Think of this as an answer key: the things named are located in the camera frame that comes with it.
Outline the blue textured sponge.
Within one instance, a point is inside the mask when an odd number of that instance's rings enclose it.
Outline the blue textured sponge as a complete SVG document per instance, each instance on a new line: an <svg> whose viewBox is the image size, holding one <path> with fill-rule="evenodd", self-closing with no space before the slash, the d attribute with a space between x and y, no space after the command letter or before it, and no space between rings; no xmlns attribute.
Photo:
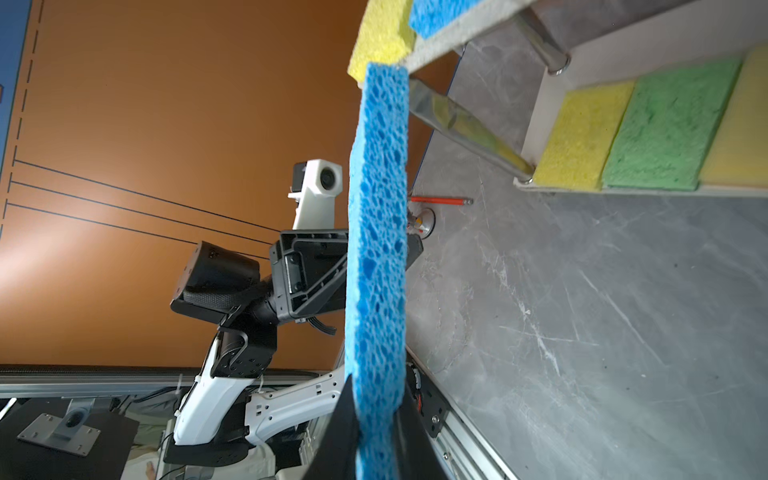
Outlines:
<svg viewBox="0 0 768 480"><path fill-rule="evenodd" d="M418 36L427 39L478 3L480 0L414 0L408 25Z"/></svg>

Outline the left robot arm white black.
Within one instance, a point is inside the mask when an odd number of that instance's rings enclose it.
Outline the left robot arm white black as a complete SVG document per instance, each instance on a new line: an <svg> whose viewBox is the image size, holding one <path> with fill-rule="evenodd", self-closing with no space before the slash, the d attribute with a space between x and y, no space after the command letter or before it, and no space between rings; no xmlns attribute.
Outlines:
<svg viewBox="0 0 768 480"><path fill-rule="evenodd" d="M171 309L217 327L203 368L176 412L164 453L168 464L224 467L289 427L330 413L342 390L337 368L281 392L259 393L281 325L307 323L333 336L320 315L346 301L348 233L283 231L270 247L269 277L243 254L200 242Z"/></svg>

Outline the light blue sponge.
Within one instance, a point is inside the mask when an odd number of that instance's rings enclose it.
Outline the light blue sponge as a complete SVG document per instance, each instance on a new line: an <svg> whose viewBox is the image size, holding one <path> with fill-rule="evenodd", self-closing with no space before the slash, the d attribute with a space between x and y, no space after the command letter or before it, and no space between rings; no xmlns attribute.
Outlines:
<svg viewBox="0 0 768 480"><path fill-rule="evenodd" d="M349 164L345 309L359 479L398 476L392 437L405 385L408 116L406 69L369 64Z"/></svg>

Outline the pale yellow orange sponge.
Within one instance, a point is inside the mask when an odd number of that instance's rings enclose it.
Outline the pale yellow orange sponge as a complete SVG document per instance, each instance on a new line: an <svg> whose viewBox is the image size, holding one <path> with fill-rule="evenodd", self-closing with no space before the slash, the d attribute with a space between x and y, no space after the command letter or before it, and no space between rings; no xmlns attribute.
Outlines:
<svg viewBox="0 0 768 480"><path fill-rule="evenodd" d="M699 174L704 185L767 187L767 45L744 59Z"/></svg>

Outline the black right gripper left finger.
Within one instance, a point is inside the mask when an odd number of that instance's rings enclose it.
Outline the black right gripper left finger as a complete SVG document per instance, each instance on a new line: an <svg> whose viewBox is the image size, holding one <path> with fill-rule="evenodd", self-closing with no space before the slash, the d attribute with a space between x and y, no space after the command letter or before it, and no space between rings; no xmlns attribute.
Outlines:
<svg viewBox="0 0 768 480"><path fill-rule="evenodd" d="M319 450L305 471L303 480L354 480L356 478L360 427L353 386L353 378L348 376Z"/></svg>

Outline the yellow green textured sponge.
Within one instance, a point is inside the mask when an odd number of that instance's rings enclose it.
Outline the yellow green textured sponge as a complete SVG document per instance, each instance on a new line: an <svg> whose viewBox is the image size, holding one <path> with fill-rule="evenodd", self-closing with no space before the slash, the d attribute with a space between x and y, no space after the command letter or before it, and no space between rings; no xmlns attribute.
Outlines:
<svg viewBox="0 0 768 480"><path fill-rule="evenodd" d="M598 192L602 172L635 83L604 84L565 95L536 167L538 187Z"/></svg>

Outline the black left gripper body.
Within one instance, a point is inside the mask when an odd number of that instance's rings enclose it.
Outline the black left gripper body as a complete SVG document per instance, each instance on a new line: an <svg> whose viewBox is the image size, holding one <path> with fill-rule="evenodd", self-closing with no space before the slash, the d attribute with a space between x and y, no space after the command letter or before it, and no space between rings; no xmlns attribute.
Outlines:
<svg viewBox="0 0 768 480"><path fill-rule="evenodd" d="M342 310L347 251L343 229L284 231L269 250L271 276L262 279L255 260L202 242L179 281L171 310L225 326L240 314L281 325Z"/></svg>

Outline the large yellow textured sponge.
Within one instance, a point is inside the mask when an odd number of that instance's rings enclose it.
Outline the large yellow textured sponge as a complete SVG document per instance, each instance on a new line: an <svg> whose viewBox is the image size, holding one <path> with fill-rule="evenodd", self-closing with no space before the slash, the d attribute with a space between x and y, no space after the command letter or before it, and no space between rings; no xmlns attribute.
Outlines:
<svg viewBox="0 0 768 480"><path fill-rule="evenodd" d="M369 0L359 27L347 73L359 85L371 62L392 65L409 55L416 33L409 25L410 0Z"/></svg>

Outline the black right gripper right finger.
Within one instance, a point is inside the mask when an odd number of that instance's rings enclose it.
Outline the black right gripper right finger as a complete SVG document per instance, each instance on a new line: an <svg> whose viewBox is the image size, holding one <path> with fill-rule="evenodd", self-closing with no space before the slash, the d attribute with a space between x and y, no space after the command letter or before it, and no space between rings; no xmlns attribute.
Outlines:
<svg viewBox="0 0 768 480"><path fill-rule="evenodd" d="M447 480L431 440L420 421L408 384L393 417L392 444L400 480Z"/></svg>

